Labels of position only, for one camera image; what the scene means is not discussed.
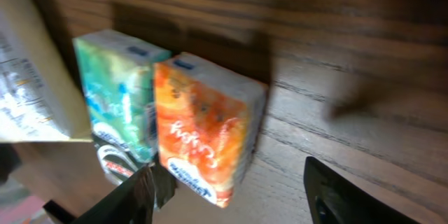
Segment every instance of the wooden surface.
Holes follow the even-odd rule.
[[[22,165],[12,176],[70,214],[83,214],[115,188],[104,177],[91,143],[17,143],[14,147]]]
[[[448,222],[447,0],[37,2],[74,76],[70,38],[114,28],[270,83],[253,164],[230,206],[181,186],[155,223],[310,223],[308,155],[422,223]],[[90,148],[64,151],[84,162]],[[69,181],[57,201],[75,214],[108,192],[97,190],[97,167],[47,172]],[[78,185],[65,178],[74,172]]]

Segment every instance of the orange tissue pack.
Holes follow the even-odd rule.
[[[186,52],[155,64],[154,86],[160,162],[226,207],[251,161],[267,86]]]

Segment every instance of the plastic wrapper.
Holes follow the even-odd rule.
[[[74,45],[98,158],[121,183],[157,151],[153,63],[171,53],[110,29]]]
[[[155,65],[160,162],[226,207],[250,162],[266,85],[183,53]]]

